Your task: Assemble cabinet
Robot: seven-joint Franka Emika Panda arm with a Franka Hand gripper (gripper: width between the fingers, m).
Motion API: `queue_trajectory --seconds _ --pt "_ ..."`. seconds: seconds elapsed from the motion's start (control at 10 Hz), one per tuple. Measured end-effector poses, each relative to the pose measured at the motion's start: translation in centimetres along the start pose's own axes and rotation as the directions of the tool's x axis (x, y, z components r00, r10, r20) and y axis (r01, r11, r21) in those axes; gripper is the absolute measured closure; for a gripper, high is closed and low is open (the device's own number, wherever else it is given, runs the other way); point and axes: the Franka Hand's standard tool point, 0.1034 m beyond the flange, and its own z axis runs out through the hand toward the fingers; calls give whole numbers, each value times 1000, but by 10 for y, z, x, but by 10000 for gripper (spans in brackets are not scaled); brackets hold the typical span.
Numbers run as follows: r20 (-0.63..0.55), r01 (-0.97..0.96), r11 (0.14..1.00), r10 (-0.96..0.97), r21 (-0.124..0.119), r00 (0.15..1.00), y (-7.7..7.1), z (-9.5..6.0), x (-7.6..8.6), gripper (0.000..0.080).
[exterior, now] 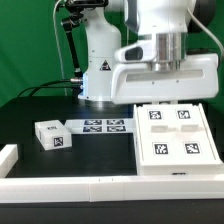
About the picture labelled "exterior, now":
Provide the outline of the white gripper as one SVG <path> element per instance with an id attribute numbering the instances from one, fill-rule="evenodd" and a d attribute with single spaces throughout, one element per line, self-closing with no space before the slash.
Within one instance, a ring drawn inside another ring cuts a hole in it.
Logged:
<path id="1" fill-rule="evenodd" d="M 149 61 L 125 61 L 131 47 L 115 52 L 117 65 L 111 80 L 115 104 L 139 104 L 213 98 L 219 91 L 218 56 L 215 53 L 189 55 L 175 70 L 154 71 Z"/>

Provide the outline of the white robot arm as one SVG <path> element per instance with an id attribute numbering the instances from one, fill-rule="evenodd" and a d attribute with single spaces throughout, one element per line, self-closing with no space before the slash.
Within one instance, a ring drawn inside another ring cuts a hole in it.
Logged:
<path id="1" fill-rule="evenodd" d="M 151 103 L 212 98 L 218 55 L 186 53 L 189 25 L 214 0 L 109 0 L 86 6 L 88 69 L 81 97 L 91 102 Z"/>

